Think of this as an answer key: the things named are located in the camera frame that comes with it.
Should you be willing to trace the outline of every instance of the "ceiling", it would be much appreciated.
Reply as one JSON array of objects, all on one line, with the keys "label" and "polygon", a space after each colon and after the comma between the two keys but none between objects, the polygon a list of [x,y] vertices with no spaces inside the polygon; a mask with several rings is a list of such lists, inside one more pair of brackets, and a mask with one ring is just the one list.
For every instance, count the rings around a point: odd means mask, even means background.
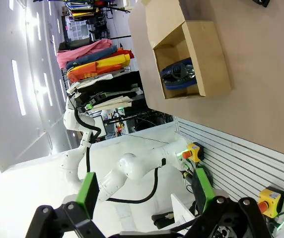
[{"label": "ceiling", "polygon": [[0,4],[0,170],[77,147],[63,124],[61,2]]}]

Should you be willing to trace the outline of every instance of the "pink shirt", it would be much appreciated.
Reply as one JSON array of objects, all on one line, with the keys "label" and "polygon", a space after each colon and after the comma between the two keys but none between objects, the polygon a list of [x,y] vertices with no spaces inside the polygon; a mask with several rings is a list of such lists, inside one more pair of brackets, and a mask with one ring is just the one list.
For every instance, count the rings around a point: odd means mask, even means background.
[{"label": "pink shirt", "polygon": [[84,55],[89,55],[112,46],[112,40],[102,39],[88,46],[83,46],[73,51],[58,51],[57,52],[57,62],[60,69],[66,68],[69,61],[75,60]]}]

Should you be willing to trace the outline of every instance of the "fluorescent light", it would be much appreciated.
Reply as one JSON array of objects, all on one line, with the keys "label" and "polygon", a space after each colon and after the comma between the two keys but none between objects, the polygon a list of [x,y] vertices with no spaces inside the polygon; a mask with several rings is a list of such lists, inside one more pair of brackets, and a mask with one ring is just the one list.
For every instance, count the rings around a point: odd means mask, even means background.
[{"label": "fluorescent light", "polygon": [[55,38],[54,38],[54,35],[52,35],[52,38],[53,38],[53,45],[54,45],[54,53],[55,53],[55,56],[56,56],[56,45],[55,45]]},{"label": "fluorescent light", "polygon": [[19,104],[19,108],[21,109],[21,114],[22,116],[24,116],[26,115],[26,111],[25,111],[24,102],[23,102],[21,85],[19,83],[19,78],[18,78],[17,63],[15,60],[12,60],[12,68],[13,68],[13,75],[14,75],[14,82],[15,82],[15,87],[16,87],[18,104]]},{"label": "fluorescent light", "polygon": [[51,9],[51,2],[48,1],[48,6],[49,6],[49,14],[52,15],[52,9]]},{"label": "fluorescent light", "polygon": [[41,39],[41,29],[40,29],[40,22],[39,22],[39,14],[38,12],[36,13],[36,18],[37,18],[37,32],[38,32],[38,40],[42,40]]},{"label": "fluorescent light", "polygon": [[61,28],[60,28],[60,26],[59,26],[59,20],[58,20],[58,18],[57,18],[57,25],[58,25],[58,32],[59,32],[59,34],[61,33]]},{"label": "fluorescent light", "polygon": [[14,8],[14,0],[9,0],[9,9],[13,10]]},{"label": "fluorescent light", "polygon": [[63,83],[62,83],[62,80],[60,79],[59,82],[61,83],[62,94],[63,94],[64,102],[65,102],[65,101],[66,101],[66,97],[65,97],[64,90],[63,90]]},{"label": "fluorescent light", "polygon": [[45,78],[45,84],[46,84],[46,89],[47,89],[49,104],[50,104],[51,106],[53,106],[52,97],[51,97],[51,92],[49,91],[49,86],[48,86],[48,80],[47,80],[47,74],[46,74],[46,73],[44,73],[44,78]]}]

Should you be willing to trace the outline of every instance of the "black garment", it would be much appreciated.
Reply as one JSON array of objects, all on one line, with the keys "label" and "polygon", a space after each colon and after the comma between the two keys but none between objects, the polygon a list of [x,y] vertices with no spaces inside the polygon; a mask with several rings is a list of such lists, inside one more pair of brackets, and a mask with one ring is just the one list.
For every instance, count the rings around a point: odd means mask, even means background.
[{"label": "black garment", "polygon": [[75,41],[65,41],[59,44],[58,51],[67,51],[67,50],[75,50],[83,46],[91,45],[93,42],[91,38],[86,38],[82,40]]},{"label": "black garment", "polygon": [[142,89],[142,82],[139,71],[123,74],[119,77],[98,81],[93,85],[85,88],[81,88],[78,91],[80,93],[88,93],[89,95],[96,95],[101,92],[118,92],[131,90],[132,84],[138,84],[138,87]]}]

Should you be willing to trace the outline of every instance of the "slotted metal panel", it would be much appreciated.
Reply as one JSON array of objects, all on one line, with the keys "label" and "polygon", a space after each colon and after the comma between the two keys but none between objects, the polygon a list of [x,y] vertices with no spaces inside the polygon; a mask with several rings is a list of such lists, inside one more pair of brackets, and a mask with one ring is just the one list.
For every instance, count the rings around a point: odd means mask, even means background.
[{"label": "slotted metal panel", "polygon": [[284,154],[177,117],[175,124],[177,133],[205,147],[201,163],[211,172],[214,188],[233,200],[257,200],[270,185],[284,190]]}]

